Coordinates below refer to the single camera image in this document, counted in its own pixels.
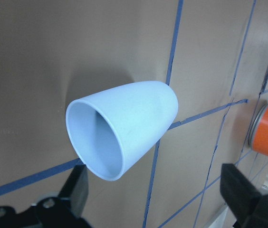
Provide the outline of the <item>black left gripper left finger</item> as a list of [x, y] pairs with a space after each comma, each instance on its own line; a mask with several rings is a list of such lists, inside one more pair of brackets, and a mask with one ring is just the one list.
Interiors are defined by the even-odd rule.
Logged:
[[0, 206], [0, 228], [87, 228], [81, 217], [87, 197], [87, 168], [76, 165], [57, 196], [43, 198], [21, 213]]

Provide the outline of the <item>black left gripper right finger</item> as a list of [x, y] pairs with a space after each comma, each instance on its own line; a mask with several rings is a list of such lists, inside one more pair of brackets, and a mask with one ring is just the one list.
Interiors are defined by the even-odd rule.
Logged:
[[232, 163], [221, 166], [220, 194], [236, 218], [234, 228], [268, 228], [268, 194], [262, 194]]

